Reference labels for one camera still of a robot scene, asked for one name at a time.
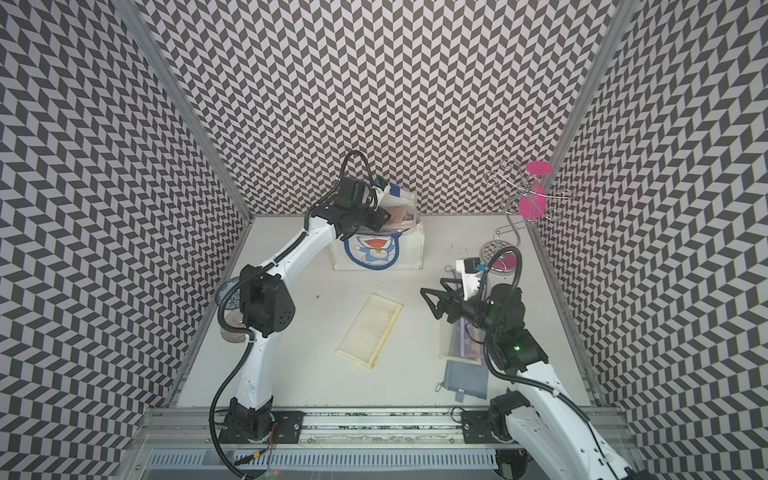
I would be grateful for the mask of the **white canvas bag blue handles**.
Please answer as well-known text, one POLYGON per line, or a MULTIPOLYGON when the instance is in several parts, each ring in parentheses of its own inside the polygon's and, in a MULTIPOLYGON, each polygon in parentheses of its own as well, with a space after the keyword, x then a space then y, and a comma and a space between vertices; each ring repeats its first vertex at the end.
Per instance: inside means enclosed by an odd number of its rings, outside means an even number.
MULTIPOLYGON (((398 195, 400 190, 413 193, 398 185, 390 184, 384 193, 398 195)), ((418 224, 405 232, 372 232, 360 228, 344 241, 331 244, 335 271, 383 271, 419 270, 423 268, 425 233, 420 218, 418 224)))

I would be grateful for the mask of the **small grey blue pouch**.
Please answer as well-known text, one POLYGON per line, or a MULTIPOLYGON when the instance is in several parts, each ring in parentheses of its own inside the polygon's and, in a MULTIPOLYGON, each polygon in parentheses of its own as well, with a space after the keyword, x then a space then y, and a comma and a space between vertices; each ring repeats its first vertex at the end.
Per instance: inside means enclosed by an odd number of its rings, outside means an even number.
POLYGON ((484 364, 447 360, 443 380, 436 385, 435 391, 452 392, 457 403, 463 403, 468 397, 486 400, 488 375, 484 364))

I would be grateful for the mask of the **purple mesh pouch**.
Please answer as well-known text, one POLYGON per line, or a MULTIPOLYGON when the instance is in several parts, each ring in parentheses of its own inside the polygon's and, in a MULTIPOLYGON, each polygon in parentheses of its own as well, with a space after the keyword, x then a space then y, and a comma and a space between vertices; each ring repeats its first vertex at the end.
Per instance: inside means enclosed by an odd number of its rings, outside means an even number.
POLYGON ((451 282, 449 282, 449 286, 446 287, 446 290, 449 293, 453 293, 457 295, 461 300, 465 300, 465 291, 464 291, 464 282, 463 282, 463 275, 460 271, 458 271, 454 266, 447 265, 445 267, 445 271, 449 274, 449 277, 451 278, 451 282))

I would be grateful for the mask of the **pink trim mesh pouch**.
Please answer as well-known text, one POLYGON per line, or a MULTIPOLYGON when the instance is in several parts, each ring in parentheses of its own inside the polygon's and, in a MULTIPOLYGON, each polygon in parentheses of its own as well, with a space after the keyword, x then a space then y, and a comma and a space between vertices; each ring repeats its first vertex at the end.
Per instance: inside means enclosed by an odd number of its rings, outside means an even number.
POLYGON ((379 206, 390 214, 382 231, 405 232, 414 228, 419 222, 417 196, 414 193, 400 190, 398 195, 393 195, 388 191, 383 195, 379 206))

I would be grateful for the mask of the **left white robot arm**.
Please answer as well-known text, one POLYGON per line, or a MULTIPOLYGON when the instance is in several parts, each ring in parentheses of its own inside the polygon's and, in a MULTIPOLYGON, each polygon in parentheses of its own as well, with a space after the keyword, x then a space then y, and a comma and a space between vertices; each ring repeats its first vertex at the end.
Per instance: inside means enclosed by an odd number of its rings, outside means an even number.
POLYGON ((302 229, 277 254, 245 266, 219 304, 217 321, 227 333, 243 335, 246 347, 214 394, 209 428, 216 443, 267 442, 277 421, 272 415, 272 364, 281 333, 296 314, 291 290, 302 271, 332 243, 359 228, 381 229, 390 214, 380 206, 383 187, 364 153, 342 160, 339 178, 303 217, 302 229))

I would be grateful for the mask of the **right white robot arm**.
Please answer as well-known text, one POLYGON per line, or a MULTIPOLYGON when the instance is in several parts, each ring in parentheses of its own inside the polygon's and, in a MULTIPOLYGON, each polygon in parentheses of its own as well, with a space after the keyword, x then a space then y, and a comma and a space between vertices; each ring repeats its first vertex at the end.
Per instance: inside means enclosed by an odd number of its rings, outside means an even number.
POLYGON ((420 291, 436 319, 449 323, 464 319, 484 332, 481 348, 489 373, 511 384, 511 390, 493 398, 488 407, 493 435, 519 444, 550 479, 651 478, 648 470, 632 466, 597 431, 526 328, 519 248, 502 248, 487 267, 508 254, 516 260, 509 283, 490 286, 489 272, 483 270, 475 292, 459 288, 454 278, 441 279, 438 289, 420 291))

